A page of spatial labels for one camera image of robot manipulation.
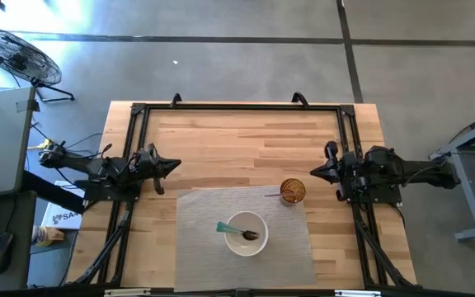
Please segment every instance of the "glass cup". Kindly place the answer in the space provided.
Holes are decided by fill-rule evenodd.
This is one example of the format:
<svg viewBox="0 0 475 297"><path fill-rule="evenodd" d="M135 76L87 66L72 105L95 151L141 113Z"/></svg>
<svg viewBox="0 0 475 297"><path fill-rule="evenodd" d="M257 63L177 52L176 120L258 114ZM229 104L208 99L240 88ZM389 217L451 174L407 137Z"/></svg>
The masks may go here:
<svg viewBox="0 0 475 297"><path fill-rule="evenodd" d="M296 178L284 180L280 186L280 202L285 206L293 206L305 197L305 186Z"/></svg>

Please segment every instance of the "woven placemat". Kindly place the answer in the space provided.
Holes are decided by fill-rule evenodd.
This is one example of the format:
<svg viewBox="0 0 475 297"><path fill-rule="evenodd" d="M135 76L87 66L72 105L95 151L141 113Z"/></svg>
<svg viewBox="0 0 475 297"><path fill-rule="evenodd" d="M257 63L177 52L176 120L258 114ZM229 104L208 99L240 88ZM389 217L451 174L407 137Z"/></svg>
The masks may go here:
<svg viewBox="0 0 475 297"><path fill-rule="evenodd" d="M315 275L303 203L283 206L279 186L202 190L177 200L175 291L260 289L313 285ZM239 211L259 214L269 229L259 254L240 257L227 247L219 221Z"/></svg>

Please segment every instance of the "wooden table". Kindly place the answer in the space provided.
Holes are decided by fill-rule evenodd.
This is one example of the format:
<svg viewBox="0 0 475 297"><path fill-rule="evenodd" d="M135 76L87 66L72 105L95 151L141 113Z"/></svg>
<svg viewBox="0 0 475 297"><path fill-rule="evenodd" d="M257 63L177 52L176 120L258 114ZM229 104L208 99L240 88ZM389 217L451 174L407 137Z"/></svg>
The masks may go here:
<svg viewBox="0 0 475 297"><path fill-rule="evenodd" d="M101 141L101 148L113 144L110 156L122 155L132 103L111 103ZM376 105L357 104L355 111L363 150L383 145ZM349 124L346 129L352 139ZM308 190L303 204L317 275L316 285L299 288L362 288L350 207L336 200L336 186L309 175L324 163L323 148L328 140L340 143L336 115L330 111L152 111L146 144L154 142L164 158L179 158L182 165L164 181L163 196L155 192L151 181L143 184L131 223L122 286L174 286L178 191L279 185L294 177ZM110 212L111 203L100 202L83 215L69 281L79 277L101 250ZM402 274L415 282L401 217L389 205L376 205L375 215L383 250ZM110 274L116 254L114 250ZM376 280L371 252L369 259Z"/></svg>

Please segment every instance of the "spoon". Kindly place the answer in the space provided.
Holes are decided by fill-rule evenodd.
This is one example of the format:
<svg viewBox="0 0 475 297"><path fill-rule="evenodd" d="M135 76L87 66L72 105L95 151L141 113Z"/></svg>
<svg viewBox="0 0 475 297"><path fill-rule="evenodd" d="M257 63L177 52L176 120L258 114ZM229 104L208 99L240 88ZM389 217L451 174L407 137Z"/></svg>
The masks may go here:
<svg viewBox="0 0 475 297"><path fill-rule="evenodd" d="M254 232L250 230L242 231L240 229L229 226L223 222L218 222L218 227L216 228L216 231L241 234L243 238L245 238L246 240L256 240L260 237L260 234L258 232Z"/></svg>
<svg viewBox="0 0 475 297"><path fill-rule="evenodd" d="M295 197L295 194L269 194L265 195L265 197Z"/></svg>

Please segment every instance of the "electric fan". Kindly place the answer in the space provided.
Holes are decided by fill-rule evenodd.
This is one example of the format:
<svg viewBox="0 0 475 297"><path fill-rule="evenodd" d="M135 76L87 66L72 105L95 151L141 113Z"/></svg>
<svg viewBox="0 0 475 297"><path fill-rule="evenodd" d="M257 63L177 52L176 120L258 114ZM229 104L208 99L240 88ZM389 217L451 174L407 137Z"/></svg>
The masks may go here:
<svg viewBox="0 0 475 297"><path fill-rule="evenodd" d="M62 72L49 56L34 45L3 30L0 30L0 67L31 82L33 87L47 87L69 95L58 99L44 99L37 92L43 102L74 100L72 93L51 87L61 82Z"/></svg>

